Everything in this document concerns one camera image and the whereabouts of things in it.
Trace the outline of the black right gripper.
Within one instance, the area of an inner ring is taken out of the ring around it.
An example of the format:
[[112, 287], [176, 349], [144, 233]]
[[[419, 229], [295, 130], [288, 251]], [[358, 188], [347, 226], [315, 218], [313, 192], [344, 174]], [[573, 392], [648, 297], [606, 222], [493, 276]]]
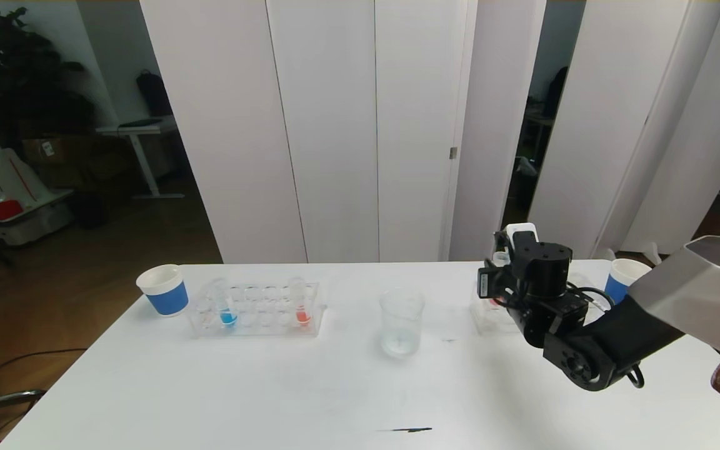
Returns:
[[481, 299], [508, 299], [515, 290], [511, 265], [496, 267], [491, 259], [484, 259], [484, 266], [477, 269], [477, 296]]

